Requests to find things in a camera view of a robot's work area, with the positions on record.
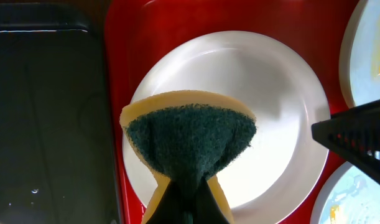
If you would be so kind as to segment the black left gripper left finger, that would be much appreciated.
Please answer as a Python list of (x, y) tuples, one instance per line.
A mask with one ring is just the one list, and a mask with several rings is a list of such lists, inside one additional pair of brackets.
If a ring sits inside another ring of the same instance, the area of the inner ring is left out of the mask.
[(229, 205), (216, 177), (202, 180), (191, 199), (183, 198), (178, 185), (163, 178), (147, 205), (145, 223), (229, 224)]

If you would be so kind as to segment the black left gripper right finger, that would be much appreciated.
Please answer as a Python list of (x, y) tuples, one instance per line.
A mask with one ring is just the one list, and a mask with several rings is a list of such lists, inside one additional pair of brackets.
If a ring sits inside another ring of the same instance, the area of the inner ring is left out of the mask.
[(380, 185), (380, 100), (312, 125), (313, 139)]

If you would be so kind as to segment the light blue plate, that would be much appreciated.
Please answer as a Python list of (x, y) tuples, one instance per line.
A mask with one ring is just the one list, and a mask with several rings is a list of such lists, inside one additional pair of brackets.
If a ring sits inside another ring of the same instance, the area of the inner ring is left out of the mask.
[(345, 162), (322, 187), (310, 223), (380, 224), (380, 185)]

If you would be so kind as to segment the yellow green sponge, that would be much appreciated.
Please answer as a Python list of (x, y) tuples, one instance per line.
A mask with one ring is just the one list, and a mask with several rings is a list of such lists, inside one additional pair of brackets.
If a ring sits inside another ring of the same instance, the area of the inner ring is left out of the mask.
[(161, 93), (125, 106), (119, 123), (136, 156), (185, 199), (202, 180), (235, 160), (256, 133), (254, 113), (242, 102), (208, 91)]

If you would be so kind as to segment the white plate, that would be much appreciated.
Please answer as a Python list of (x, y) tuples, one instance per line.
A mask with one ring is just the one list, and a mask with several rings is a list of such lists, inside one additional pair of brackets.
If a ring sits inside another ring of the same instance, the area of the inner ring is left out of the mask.
[(307, 198), (328, 155), (312, 139), (311, 126), (328, 119), (330, 110), (301, 56), (262, 34), (203, 35), (159, 60), (132, 100), (175, 90), (231, 96), (256, 117), (251, 145), (218, 173), (235, 223), (279, 223)]

